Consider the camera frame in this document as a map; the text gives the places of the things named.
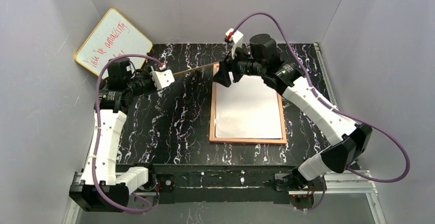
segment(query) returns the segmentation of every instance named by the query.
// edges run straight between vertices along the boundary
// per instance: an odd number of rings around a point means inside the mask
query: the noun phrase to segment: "purple cable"
[[[307,211],[314,210],[315,208],[317,208],[320,205],[320,203],[323,201],[323,198],[325,197],[326,184],[325,184],[325,181],[324,181],[323,178],[319,177],[319,179],[320,179],[320,181],[322,182],[322,185],[323,185],[322,196],[320,197],[319,201],[313,207],[307,209]]]
[[[244,18],[244,19],[243,19],[243,20],[242,20],[242,21],[241,21],[241,22],[240,22],[240,23],[239,23],[239,24],[234,28],[234,30],[233,30],[232,33],[234,34],[234,33],[237,31],[237,29],[239,29],[239,27],[240,27],[240,26],[241,26],[241,25],[242,25],[242,24],[243,24],[247,19],[249,19],[249,18],[251,18],[251,17],[253,17],[253,16],[255,16],[255,15],[265,15],[265,16],[269,17],[270,19],[272,19],[272,21],[275,23],[276,27],[278,27],[278,29],[279,29],[279,31],[280,31],[280,33],[281,33],[281,35],[282,35],[282,37],[283,37],[283,39],[284,39],[284,41],[285,41],[287,47],[288,47],[288,49],[290,50],[291,54],[294,56],[294,58],[296,59],[296,61],[297,61],[298,64],[299,64],[299,66],[300,66],[301,69],[304,71],[305,76],[306,76],[306,78],[307,78],[308,85],[309,85],[310,87],[312,87],[312,89],[311,89],[312,93],[314,94],[315,97],[318,97],[319,95],[317,94],[317,91],[316,91],[316,89],[315,89],[313,83],[311,82],[311,78],[310,78],[310,75],[308,74],[307,69],[304,67],[302,61],[299,60],[298,56],[296,56],[295,52],[293,51],[292,47],[290,46],[290,44],[289,44],[289,42],[288,42],[288,40],[287,40],[287,37],[286,37],[285,34],[284,34],[283,29],[281,28],[280,24],[275,20],[275,18],[273,18],[272,15],[270,15],[269,13],[265,13],[265,12],[256,12],[256,13],[253,13],[253,14],[251,14],[251,15],[245,17],[245,18]],[[387,136],[389,139],[391,139],[391,140],[395,143],[395,145],[399,148],[399,150],[402,152],[403,156],[405,157],[405,162],[406,162],[405,171],[403,171],[403,173],[402,173],[399,177],[396,177],[396,178],[393,178],[393,179],[377,179],[377,178],[372,178],[372,177],[366,176],[366,175],[364,175],[364,174],[362,174],[362,173],[359,173],[359,172],[357,172],[357,171],[355,171],[355,170],[353,170],[353,169],[351,169],[351,168],[349,168],[349,167],[347,168],[347,170],[349,170],[350,172],[352,172],[352,173],[354,173],[354,174],[356,174],[356,175],[358,175],[358,176],[360,176],[360,177],[362,177],[362,178],[365,178],[365,179],[368,179],[368,180],[373,180],[373,181],[376,181],[376,182],[381,182],[381,183],[392,183],[392,182],[397,182],[397,181],[399,181],[399,180],[405,178],[406,175],[408,175],[408,173],[409,173],[409,169],[410,169],[410,166],[411,166],[411,162],[410,162],[410,160],[409,160],[408,153],[405,151],[405,148],[403,148],[403,146],[400,144],[400,142],[399,142],[396,138],[393,137],[393,135],[391,135],[390,133],[384,131],[383,129],[381,129],[380,127],[378,127],[378,126],[376,126],[376,125],[374,125],[374,124],[372,124],[372,123],[366,122],[366,121],[361,120],[361,119],[359,119],[359,118],[357,118],[357,117],[354,117],[354,116],[352,116],[352,115],[348,115],[348,114],[346,114],[346,113],[344,113],[344,112],[342,112],[342,111],[339,111],[338,109],[336,109],[336,108],[332,107],[331,105],[329,105],[328,103],[326,103],[326,102],[325,102],[324,100],[322,100],[321,98],[319,98],[318,100],[319,100],[319,101],[320,101],[320,102],[321,102],[321,103],[322,103],[326,108],[328,108],[328,109],[332,109],[333,112],[335,112],[335,113],[337,113],[337,114],[340,114],[340,115],[342,115],[342,116],[346,116],[346,117],[348,117],[348,118],[350,118],[350,119],[356,120],[356,121],[358,121],[358,122],[360,122],[360,123],[365,123],[365,124],[371,126],[372,128],[378,130],[379,132],[385,134],[385,136]]]
[[[100,100],[98,98],[98,93],[99,93],[99,89],[100,89],[100,83],[101,83],[101,79],[103,77],[104,72],[106,71],[106,69],[115,61],[121,59],[121,58],[125,58],[125,57],[141,57],[141,58],[146,58],[148,60],[152,60],[154,62],[156,62],[157,64],[162,64],[159,60],[155,59],[154,57],[150,57],[150,56],[146,56],[146,55],[141,55],[141,54],[126,54],[126,55],[121,55],[121,56],[117,56],[113,59],[111,59],[110,61],[108,61],[106,63],[106,65],[104,65],[103,69],[100,72],[100,75],[98,76],[98,79],[96,80],[96,88],[95,88],[95,112],[96,112],[96,120],[97,120],[97,134],[96,134],[96,139],[95,139],[95,148],[94,148],[94,152],[93,155],[97,155],[98,152],[98,146],[100,144],[100,137],[101,137],[101,110],[100,110]],[[134,209],[134,208],[129,208],[126,206],[122,206],[119,203],[113,201],[112,199],[110,199],[103,191],[103,189],[101,189],[100,185],[98,184],[98,180],[96,178],[96,171],[95,171],[95,167],[96,167],[96,158],[94,157],[92,159],[92,179],[94,181],[94,185],[95,188],[98,192],[98,194],[110,205],[123,210],[127,213],[130,214],[142,214],[145,213],[149,210],[151,210],[153,208],[152,204],[144,199],[143,197],[140,197],[136,194],[133,193],[133,196],[136,197],[137,199],[140,199],[142,201],[145,201],[147,203],[150,204],[150,207],[146,208],[146,209]]]

